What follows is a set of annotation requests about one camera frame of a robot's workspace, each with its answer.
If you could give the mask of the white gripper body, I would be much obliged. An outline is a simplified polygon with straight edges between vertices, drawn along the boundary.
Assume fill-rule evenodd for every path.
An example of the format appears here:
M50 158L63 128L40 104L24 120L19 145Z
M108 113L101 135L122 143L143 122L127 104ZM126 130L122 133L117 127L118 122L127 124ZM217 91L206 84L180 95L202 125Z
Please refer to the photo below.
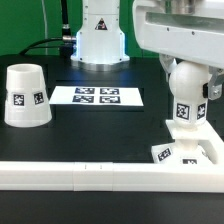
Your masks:
M224 68L224 0L134 0L138 45L216 68Z

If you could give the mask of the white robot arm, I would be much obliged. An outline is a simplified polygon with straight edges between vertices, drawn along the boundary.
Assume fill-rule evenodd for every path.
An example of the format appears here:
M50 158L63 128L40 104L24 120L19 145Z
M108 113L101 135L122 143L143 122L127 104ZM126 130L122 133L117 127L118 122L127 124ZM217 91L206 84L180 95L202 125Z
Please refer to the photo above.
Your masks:
M125 35L119 27L120 0L83 0L83 24L76 34L75 66L109 71L125 63ZM134 0L133 26L140 48L159 54L166 73L178 59L207 65L207 96L219 98L224 84L224 0Z

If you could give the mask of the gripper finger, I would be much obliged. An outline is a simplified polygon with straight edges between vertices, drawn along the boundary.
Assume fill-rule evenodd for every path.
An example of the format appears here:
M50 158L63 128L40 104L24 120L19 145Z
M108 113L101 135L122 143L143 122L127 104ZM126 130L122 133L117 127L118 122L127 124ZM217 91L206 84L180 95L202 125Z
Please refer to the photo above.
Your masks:
M203 97L210 100L216 100L222 96L222 85L224 84L224 69L209 68L210 78L203 85Z
M177 62L176 59L172 56L166 54L159 55L160 64L166 74L166 81L169 81L169 77L172 71L176 68Z

